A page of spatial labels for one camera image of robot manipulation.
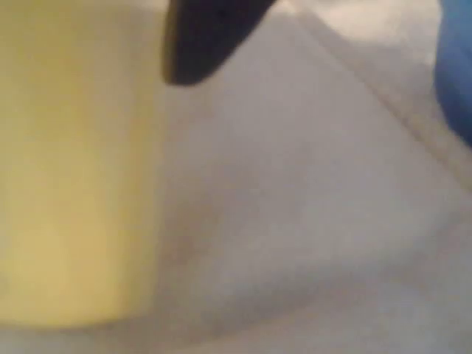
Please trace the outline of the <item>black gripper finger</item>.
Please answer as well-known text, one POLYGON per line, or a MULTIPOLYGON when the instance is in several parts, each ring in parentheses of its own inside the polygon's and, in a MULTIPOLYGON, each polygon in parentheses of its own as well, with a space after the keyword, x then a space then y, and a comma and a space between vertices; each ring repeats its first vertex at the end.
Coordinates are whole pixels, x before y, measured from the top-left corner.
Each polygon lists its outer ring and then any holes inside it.
POLYGON ((273 4, 272 0, 170 1, 162 55, 165 83, 193 86, 211 77, 273 4))

